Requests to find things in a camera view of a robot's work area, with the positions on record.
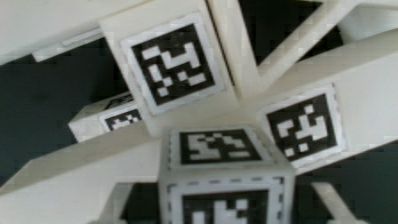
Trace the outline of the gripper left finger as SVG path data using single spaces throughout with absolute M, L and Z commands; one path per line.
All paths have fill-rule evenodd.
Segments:
M 120 218 L 127 203 L 127 197 L 133 189 L 133 183 L 117 183 L 104 202 L 99 218 L 86 224 L 127 224 Z

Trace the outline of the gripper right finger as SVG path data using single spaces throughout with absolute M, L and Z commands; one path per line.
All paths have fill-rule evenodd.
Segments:
M 326 182 L 314 182 L 312 188 L 332 216 L 326 224 L 369 224 L 355 217 L 332 184 Z

